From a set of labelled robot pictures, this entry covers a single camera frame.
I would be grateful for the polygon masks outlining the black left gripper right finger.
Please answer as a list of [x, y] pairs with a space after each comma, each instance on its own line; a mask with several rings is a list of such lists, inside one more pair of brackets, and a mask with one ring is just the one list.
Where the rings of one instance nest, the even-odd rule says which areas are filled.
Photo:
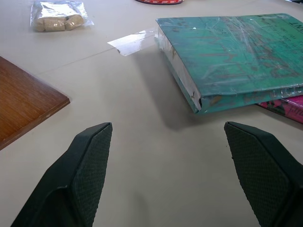
[[303, 227], [303, 165], [269, 132], [236, 122], [224, 131], [260, 226]]

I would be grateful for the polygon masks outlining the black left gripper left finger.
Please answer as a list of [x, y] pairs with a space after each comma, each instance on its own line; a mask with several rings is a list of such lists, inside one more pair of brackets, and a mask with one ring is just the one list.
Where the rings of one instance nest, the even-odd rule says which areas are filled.
[[77, 134], [44, 173], [11, 227], [92, 227], [112, 138], [106, 122]]

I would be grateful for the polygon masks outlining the pink book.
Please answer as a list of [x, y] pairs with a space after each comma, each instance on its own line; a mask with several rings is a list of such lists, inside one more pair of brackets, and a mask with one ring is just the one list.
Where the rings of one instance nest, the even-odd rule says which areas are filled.
[[262, 102], [257, 105], [303, 124], [303, 95]]

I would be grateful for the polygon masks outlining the brown wooden board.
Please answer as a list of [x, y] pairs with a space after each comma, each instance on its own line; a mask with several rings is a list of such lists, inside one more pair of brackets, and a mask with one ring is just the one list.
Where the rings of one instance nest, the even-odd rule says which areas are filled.
[[0, 150], [69, 103], [66, 95], [0, 57]]

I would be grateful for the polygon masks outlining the green hardcover book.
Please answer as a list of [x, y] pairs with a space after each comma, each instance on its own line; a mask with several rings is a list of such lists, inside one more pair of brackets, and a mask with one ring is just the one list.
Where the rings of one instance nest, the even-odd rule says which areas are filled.
[[156, 43], [196, 114], [303, 94], [303, 22], [289, 14], [156, 23]]

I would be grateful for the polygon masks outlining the clear adhesive tape strip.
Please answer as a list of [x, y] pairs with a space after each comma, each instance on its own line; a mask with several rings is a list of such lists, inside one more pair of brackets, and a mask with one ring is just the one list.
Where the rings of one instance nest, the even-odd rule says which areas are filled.
[[154, 45], [156, 32], [157, 29], [153, 27], [115, 39], [108, 44], [116, 48], [120, 55], [128, 56]]

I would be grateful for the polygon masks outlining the clear bag of corks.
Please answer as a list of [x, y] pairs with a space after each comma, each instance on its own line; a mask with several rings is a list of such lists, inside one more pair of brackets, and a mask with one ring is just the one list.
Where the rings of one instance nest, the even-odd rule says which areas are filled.
[[81, 1], [35, 0], [31, 7], [30, 26], [37, 32], [71, 31], [93, 25]]

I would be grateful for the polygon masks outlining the red and black tape roll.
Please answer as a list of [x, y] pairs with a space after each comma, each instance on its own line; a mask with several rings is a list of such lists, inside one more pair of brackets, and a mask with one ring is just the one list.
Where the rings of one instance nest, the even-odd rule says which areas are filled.
[[177, 5], [184, 2], [184, 0], [135, 0], [137, 2], [152, 4], [152, 5]]

